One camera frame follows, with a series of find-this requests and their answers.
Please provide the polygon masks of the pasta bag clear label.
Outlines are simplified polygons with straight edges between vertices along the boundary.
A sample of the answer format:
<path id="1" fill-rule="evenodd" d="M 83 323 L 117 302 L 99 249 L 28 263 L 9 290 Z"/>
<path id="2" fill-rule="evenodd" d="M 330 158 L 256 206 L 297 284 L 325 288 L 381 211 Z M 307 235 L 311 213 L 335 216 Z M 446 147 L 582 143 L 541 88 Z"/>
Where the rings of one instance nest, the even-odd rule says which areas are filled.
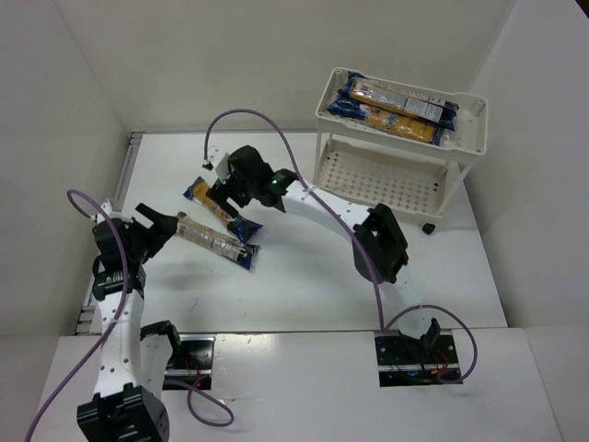
<path id="1" fill-rule="evenodd" d="M 363 104 L 428 122 L 442 129 L 453 132 L 456 130 L 459 105 L 445 99 L 409 92 L 355 72 L 348 74 L 348 79 L 339 89 L 339 94 L 346 99 L 355 99 Z"/>

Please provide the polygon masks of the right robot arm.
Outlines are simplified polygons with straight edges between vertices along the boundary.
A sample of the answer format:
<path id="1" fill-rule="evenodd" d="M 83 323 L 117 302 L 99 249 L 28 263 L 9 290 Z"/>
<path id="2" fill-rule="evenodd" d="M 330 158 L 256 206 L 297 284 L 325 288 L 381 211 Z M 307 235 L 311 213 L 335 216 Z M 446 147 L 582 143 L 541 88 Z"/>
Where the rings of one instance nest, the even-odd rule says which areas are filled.
<path id="1" fill-rule="evenodd" d="M 346 201 L 310 184 L 298 167 L 272 169 L 258 149 L 244 145 L 228 154 L 218 148 L 206 151 L 203 167 L 215 173 L 216 181 L 207 195 L 229 214 L 256 200 L 261 205 L 288 215 L 298 215 L 340 235 L 352 247 L 356 272 L 375 292 L 381 331 L 385 324 L 384 295 L 398 299 L 401 318 L 417 317 L 399 329 L 404 350 L 420 366 L 434 352 L 441 328 L 436 319 L 420 313 L 421 299 L 407 275 L 408 242 L 391 209 Z"/>

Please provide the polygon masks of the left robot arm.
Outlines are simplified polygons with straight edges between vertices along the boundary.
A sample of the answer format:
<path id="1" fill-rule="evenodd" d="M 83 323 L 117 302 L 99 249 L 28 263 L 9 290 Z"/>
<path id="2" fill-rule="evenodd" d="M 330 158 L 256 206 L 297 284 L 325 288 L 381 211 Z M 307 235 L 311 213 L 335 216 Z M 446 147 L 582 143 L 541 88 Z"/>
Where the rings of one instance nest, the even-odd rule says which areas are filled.
<path id="1" fill-rule="evenodd" d="M 92 296 L 102 333 L 98 378 L 89 402 L 76 410 L 76 422 L 89 441 L 167 441 L 170 423 L 161 392 L 168 359 L 179 336 L 168 320 L 143 325 L 144 264 L 177 231 L 178 219 L 145 204 L 143 226 L 101 205 L 92 229 L 99 255 L 93 264 Z"/>

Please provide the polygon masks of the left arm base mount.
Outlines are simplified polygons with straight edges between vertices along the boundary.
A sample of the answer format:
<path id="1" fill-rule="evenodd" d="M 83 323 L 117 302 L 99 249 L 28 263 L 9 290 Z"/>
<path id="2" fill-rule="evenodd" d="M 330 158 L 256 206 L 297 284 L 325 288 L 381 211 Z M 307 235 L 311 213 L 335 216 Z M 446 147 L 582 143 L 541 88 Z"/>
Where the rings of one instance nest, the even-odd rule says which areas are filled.
<path id="1" fill-rule="evenodd" d="M 168 385 L 168 381 L 195 385 L 198 390 L 210 390 L 213 380 L 215 337 L 212 334 L 181 333 L 179 349 L 173 351 L 167 336 L 152 336 L 142 342 L 142 352 L 153 357 L 146 381 L 156 392 L 184 390 Z"/>

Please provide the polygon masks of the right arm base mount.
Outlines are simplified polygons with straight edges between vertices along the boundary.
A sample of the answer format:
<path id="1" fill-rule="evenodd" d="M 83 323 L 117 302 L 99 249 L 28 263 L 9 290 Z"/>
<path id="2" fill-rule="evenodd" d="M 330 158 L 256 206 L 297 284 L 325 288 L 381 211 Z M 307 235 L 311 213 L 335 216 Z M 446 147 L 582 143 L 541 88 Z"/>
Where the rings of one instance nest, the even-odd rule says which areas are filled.
<path id="1" fill-rule="evenodd" d="M 443 331 L 426 355 L 411 338 L 393 333 L 375 335 L 375 354 L 381 388 L 442 385 L 461 377 L 455 341 Z"/>

